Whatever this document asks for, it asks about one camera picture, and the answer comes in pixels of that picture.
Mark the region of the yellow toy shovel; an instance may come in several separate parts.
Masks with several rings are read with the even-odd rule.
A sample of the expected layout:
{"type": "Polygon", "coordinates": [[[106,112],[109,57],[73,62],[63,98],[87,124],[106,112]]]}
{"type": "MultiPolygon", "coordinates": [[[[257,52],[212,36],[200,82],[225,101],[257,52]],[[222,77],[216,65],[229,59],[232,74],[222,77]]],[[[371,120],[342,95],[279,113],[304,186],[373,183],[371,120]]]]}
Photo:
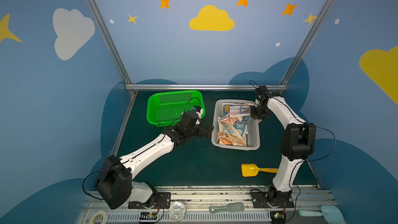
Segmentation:
{"type": "Polygon", "coordinates": [[[278,173],[278,169],[276,168],[259,168],[255,164],[242,164],[241,165],[241,174],[243,177],[255,177],[259,172],[265,173],[278,173]]]}

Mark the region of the teal owl pattern towel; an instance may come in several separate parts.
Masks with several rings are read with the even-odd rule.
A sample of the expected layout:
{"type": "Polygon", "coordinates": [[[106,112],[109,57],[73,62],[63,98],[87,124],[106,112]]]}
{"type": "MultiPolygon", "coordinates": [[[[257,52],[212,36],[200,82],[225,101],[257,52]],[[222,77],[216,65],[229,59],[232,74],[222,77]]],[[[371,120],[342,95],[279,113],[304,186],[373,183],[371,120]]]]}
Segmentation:
{"type": "Polygon", "coordinates": [[[246,138],[247,123],[240,121],[239,118],[225,116],[224,118],[219,117],[217,121],[220,133],[229,134],[241,140],[246,138]]]}

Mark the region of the left small circuit board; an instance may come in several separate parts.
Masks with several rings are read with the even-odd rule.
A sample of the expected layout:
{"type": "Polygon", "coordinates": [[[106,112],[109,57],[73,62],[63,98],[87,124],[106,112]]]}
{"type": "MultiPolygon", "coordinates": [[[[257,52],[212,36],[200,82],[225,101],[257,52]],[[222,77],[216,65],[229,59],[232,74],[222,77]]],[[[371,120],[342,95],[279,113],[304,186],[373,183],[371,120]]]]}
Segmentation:
{"type": "Polygon", "coordinates": [[[139,224],[154,224],[158,220],[156,212],[140,212],[138,223],[139,224]]]}

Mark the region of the white tape roll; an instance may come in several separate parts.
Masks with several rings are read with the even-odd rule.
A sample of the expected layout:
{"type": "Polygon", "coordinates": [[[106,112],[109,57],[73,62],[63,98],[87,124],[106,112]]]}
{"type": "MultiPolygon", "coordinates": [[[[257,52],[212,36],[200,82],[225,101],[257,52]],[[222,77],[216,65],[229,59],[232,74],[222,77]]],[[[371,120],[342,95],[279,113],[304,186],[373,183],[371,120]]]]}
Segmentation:
{"type": "Polygon", "coordinates": [[[107,224],[108,213],[104,210],[97,211],[91,217],[89,224],[107,224]]]}

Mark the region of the orange pattern towel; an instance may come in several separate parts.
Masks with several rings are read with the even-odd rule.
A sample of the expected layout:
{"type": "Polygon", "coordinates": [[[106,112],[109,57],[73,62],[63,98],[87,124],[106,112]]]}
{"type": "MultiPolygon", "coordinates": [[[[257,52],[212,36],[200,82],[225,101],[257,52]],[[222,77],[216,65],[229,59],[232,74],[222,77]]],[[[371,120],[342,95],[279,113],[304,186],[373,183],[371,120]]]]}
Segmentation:
{"type": "Polygon", "coordinates": [[[217,143],[221,145],[246,147],[246,141],[241,137],[236,137],[231,134],[218,133],[217,143]]]}

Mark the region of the aluminium front rail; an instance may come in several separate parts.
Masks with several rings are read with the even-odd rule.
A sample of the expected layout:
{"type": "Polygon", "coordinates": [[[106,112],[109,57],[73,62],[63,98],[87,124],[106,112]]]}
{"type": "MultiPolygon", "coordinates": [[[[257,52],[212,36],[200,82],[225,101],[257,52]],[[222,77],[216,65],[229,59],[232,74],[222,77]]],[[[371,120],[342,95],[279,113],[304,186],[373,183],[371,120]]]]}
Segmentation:
{"type": "MultiPolygon", "coordinates": [[[[176,201],[186,206],[186,216],[182,224],[205,223],[250,223],[268,224],[271,221],[270,212],[284,212],[290,224],[303,223],[303,219],[294,210],[301,209],[320,211],[322,205],[336,206],[337,203],[329,190],[318,189],[314,185],[293,187],[292,199],[294,208],[254,208],[249,192],[251,190],[266,192],[265,186],[161,186],[158,192],[170,192],[171,204],[176,201]],[[241,202],[245,210],[237,213],[221,212],[211,214],[210,206],[224,206],[229,203],[241,202]]],[[[108,213],[107,224],[139,224],[140,212],[156,212],[158,220],[154,224],[174,224],[169,216],[169,209],[128,209],[128,203],[111,210],[100,200],[86,200],[77,223],[89,224],[93,214],[104,210],[108,213]]]]}

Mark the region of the striped rabbit text towel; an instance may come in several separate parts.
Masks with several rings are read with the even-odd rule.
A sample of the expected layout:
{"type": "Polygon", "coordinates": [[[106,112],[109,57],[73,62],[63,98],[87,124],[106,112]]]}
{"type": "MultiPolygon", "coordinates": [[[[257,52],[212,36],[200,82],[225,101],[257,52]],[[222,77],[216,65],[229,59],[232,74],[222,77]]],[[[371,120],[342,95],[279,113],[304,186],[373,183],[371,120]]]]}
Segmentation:
{"type": "Polygon", "coordinates": [[[225,117],[227,115],[230,117],[250,116],[252,106],[255,105],[252,103],[243,103],[243,104],[223,103],[222,117],[225,117]]]}

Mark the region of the grey plastic basket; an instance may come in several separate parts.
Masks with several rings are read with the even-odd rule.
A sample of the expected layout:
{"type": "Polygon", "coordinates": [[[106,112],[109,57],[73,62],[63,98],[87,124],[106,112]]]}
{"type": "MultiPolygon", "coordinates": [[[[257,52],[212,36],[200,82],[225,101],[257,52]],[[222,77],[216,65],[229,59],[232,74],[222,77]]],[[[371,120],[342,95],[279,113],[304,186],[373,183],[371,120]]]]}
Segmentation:
{"type": "Polygon", "coordinates": [[[213,126],[214,130],[211,136],[211,142],[213,145],[224,148],[224,149],[235,149],[235,150],[257,150],[260,147],[260,134],[259,134],[259,125],[257,119],[251,119],[247,121],[246,130],[247,134],[243,137],[245,146],[235,146],[235,145],[226,145],[219,143],[217,141],[218,134],[221,133],[220,131],[224,130],[223,126],[220,127],[218,124],[218,118],[222,117],[223,113],[226,113],[225,106],[226,105],[254,105],[252,101],[246,100],[218,100],[215,104],[215,111],[214,111],[214,121],[213,126]]]}

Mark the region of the aluminium right frame post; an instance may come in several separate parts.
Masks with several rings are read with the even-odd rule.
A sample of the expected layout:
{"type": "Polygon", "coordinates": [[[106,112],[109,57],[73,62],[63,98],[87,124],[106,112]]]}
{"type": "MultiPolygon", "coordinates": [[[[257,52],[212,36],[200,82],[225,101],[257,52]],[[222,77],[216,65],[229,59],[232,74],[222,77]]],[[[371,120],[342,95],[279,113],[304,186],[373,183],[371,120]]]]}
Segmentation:
{"type": "Polygon", "coordinates": [[[299,64],[303,60],[305,54],[307,53],[309,47],[311,46],[312,42],[314,41],[318,31],[321,29],[325,19],[327,18],[328,14],[332,10],[336,1],[337,0],[324,0],[321,8],[318,11],[318,16],[316,17],[315,21],[311,25],[301,46],[299,47],[296,55],[294,56],[292,62],[290,63],[288,69],[286,70],[284,76],[282,77],[282,79],[280,81],[281,86],[288,85],[289,81],[291,80],[293,74],[295,73],[299,64]]]}

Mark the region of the small circuit board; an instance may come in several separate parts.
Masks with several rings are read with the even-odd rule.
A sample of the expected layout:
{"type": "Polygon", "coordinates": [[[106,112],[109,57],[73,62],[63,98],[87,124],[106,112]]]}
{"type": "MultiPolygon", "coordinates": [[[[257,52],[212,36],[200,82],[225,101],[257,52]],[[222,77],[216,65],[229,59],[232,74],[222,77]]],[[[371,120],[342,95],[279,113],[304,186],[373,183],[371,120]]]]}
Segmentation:
{"type": "Polygon", "coordinates": [[[285,224],[286,214],[284,212],[270,212],[271,224],[285,224]]]}
{"type": "Polygon", "coordinates": [[[138,223],[139,224],[154,224],[158,220],[156,212],[140,212],[138,223]]]}

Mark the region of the clear round lid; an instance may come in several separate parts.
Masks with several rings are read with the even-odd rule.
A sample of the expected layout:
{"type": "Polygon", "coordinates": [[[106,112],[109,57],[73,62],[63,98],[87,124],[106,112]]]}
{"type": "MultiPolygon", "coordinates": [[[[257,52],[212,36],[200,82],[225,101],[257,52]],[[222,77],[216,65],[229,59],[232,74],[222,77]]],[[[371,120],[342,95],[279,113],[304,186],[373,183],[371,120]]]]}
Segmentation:
{"type": "Polygon", "coordinates": [[[180,201],[173,202],[169,208],[169,216],[171,220],[180,222],[184,220],[186,216],[186,206],[180,201]]]}

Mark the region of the mint green spatula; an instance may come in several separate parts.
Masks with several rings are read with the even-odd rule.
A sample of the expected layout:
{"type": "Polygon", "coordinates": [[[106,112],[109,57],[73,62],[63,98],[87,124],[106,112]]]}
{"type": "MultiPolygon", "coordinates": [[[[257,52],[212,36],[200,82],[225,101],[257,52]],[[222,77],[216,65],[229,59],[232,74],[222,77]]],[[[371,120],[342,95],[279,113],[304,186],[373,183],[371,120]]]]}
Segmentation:
{"type": "Polygon", "coordinates": [[[343,224],[345,222],[342,212],[332,205],[322,205],[319,212],[301,209],[298,213],[302,217],[323,217],[328,224],[343,224]]]}

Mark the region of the aluminium rear frame bar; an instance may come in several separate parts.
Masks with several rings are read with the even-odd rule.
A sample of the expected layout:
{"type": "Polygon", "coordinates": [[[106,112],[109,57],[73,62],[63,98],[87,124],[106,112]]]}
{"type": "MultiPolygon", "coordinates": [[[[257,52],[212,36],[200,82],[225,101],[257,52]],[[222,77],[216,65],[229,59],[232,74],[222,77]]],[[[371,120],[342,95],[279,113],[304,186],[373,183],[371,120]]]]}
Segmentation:
{"type": "Polygon", "coordinates": [[[126,84],[127,90],[204,90],[204,91],[251,91],[256,85],[179,85],[179,84],[126,84]]]}

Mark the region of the grey green brush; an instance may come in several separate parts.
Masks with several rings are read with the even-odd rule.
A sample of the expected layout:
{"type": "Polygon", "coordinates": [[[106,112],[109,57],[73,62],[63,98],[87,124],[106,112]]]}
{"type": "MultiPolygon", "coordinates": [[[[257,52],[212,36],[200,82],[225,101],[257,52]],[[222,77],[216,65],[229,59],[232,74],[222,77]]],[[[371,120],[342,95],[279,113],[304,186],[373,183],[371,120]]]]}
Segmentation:
{"type": "Polygon", "coordinates": [[[210,206],[209,212],[211,214],[221,213],[221,212],[229,212],[229,213],[237,213],[245,210],[245,205],[241,202],[229,203],[224,206],[210,206]]]}

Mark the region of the right small circuit board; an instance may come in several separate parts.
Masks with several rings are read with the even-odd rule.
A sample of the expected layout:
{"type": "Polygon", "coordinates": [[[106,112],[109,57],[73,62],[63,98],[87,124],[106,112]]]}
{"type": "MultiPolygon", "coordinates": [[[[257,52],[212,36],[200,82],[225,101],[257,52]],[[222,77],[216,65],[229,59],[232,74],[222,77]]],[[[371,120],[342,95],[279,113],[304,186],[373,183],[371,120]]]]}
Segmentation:
{"type": "Polygon", "coordinates": [[[270,212],[271,224],[285,224],[286,214],[284,212],[270,212]]]}

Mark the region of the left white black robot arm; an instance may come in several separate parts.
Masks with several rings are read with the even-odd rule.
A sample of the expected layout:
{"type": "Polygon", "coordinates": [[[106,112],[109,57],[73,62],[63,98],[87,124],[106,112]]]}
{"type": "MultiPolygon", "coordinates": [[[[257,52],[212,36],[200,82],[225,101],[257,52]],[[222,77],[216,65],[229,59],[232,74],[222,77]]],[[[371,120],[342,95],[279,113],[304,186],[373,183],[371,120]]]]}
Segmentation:
{"type": "Polygon", "coordinates": [[[119,208],[126,202],[152,207],[157,203],[158,191],[147,181],[137,183],[133,179],[145,167],[192,137],[210,138],[213,129],[213,125],[198,120],[167,127],[141,149],[120,158],[114,155],[108,157],[98,173],[94,187],[110,209],[119,208]]]}

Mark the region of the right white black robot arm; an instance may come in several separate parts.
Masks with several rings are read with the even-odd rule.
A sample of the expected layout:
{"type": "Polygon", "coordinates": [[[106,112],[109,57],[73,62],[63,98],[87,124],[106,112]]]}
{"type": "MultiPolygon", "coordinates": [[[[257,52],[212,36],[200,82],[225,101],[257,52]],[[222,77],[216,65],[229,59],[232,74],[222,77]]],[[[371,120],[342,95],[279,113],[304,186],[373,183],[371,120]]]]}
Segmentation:
{"type": "Polygon", "coordinates": [[[316,127],[299,117],[282,96],[270,92],[266,86],[255,87],[255,93],[252,118],[263,120],[273,113],[285,131],[279,143],[281,163],[271,184],[272,194],[281,197],[292,192],[291,186],[300,166],[313,154],[316,127]]]}

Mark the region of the aluminium frame post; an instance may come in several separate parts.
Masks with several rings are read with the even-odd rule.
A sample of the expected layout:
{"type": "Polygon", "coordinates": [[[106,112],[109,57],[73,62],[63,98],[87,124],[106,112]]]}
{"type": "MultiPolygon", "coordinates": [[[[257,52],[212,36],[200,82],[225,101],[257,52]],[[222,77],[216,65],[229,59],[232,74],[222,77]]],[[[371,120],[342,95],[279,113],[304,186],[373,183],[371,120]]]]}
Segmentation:
{"type": "Polygon", "coordinates": [[[110,31],[109,31],[109,29],[108,29],[108,27],[106,25],[106,22],[105,22],[105,20],[104,20],[104,18],[102,16],[102,13],[101,13],[101,11],[100,11],[100,9],[98,7],[98,4],[97,4],[96,0],[85,0],[85,1],[86,1],[87,5],[89,7],[94,19],[95,19],[95,22],[96,22],[96,24],[97,24],[97,26],[98,26],[98,28],[99,28],[99,30],[101,32],[101,35],[102,35],[102,37],[103,37],[103,39],[105,41],[105,44],[106,44],[107,48],[110,51],[111,56],[113,57],[113,60],[114,60],[116,66],[117,66],[117,68],[119,70],[119,73],[120,73],[121,77],[124,80],[124,83],[125,84],[131,84],[131,80],[130,80],[130,77],[129,77],[128,73],[127,73],[127,69],[126,69],[126,67],[125,67],[125,65],[124,65],[124,63],[123,63],[123,61],[122,61],[122,59],[120,57],[120,54],[119,54],[119,52],[117,50],[117,47],[116,47],[116,45],[115,45],[115,43],[114,43],[114,41],[112,39],[110,31]]]}
{"type": "Polygon", "coordinates": [[[337,0],[324,0],[321,8],[318,11],[318,16],[316,17],[315,21],[311,25],[301,46],[299,47],[296,55],[294,56],[292,62],[290,63],[288,69],[286,70],[284,76],[282,77],[282,79],[280,81],[281,86],[288,85],[289,81],[291,80],[293,74],[295,73],[299,64],[303,60],[305,54],[307,53],[309,47],[311,46],[312,42],[314,41],[318,31],[321,29],[325,19],[327,18],[328,14],[332,10],[336,1],[337,0]]]}

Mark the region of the green plastic basket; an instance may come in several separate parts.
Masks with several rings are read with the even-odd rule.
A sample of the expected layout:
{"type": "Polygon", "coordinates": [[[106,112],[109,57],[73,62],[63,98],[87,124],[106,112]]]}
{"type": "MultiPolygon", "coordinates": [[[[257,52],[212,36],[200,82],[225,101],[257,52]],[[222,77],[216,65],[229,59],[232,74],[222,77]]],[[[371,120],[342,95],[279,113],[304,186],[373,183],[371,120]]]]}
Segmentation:
{"type": "Polygon", "coordinates": [[[174,125],[184,112],[191,111],[196,106],[203,110],[202,117],[204,117],[206,114],[204,99],[202,93],[197,90],[155,93],[147,102],[147,121],[157,127],[174,125]]]}

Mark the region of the aluminium left frame post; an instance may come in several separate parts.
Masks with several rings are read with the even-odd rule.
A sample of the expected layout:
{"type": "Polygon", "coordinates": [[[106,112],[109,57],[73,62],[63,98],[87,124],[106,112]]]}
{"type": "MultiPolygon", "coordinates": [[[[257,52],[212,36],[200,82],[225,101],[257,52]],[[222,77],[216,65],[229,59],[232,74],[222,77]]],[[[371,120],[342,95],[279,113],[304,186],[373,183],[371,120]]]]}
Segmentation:
{"type": "Polygon", "coordinates": [[[125,84],[131,84],[131,80],[130,80],[130,77],[129,77],[128,73],[127,73],[127,69],[126,69],[126,67],[125,67],[125,65],[124,65],[124,63],[123,63],[123,61],[122,61],[122,59],[120,57],[120,54],[119,54],[119,52],[117,50],[117,47],[116,47],[116,45],[115,45],[115,43],[114,43],[114,41],[112,39],[110,31],[109,31],[109,29],[108,29],[108,27],[106,25],[106,22],[105,22],[105,20],[104,20],[104,18],[102,16],[102,13],[101,13],[101,11],[100,11],[100,9],[98,7],[98,4],[97,4],[96,0],[85,0],[85,1],[86,1],[87,5],[89,7],[94,19],[95,19],[95,22],[96,22],[96,24],[97,24],[97,26],[98,26],[98,28],[99,28],[99,30],[101,32],[101,35],[102,35],[102,37],[103,37],[103,39],[105,41],[105,44],[106,44],[107,48],[110,51],[111,56],[113,57],[113,60],[114,60],[116,66],[117,66],[117,68],[119,70],[119,73],[120,73],[121,77],[124,80],[124,83],[125,84]]]}

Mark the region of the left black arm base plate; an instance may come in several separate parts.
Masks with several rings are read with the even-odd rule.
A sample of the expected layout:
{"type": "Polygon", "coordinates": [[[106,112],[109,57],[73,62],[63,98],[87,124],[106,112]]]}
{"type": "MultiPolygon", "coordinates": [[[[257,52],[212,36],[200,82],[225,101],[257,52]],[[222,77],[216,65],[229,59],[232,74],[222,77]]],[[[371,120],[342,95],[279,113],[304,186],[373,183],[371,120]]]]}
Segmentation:
{"type": "Polygon", "coordinates": [[[145,203],[129,202],[128,209],[169,209],[171,204],[170,192],[156,192],[145,203]]]}

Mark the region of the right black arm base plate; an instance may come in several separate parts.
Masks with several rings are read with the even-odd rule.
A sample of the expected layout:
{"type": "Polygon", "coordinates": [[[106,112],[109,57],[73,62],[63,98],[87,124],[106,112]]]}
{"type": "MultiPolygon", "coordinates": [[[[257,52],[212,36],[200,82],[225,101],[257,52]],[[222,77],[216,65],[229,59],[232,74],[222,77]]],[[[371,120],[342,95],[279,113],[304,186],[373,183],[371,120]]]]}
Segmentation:
{"type": "Polygon", "coordinates": [[[251,190],[249,192],[252,198],[254,208],[294,208],[292,191],[274,192],[269,190],[263,192],[260,190],[251,190]]]}

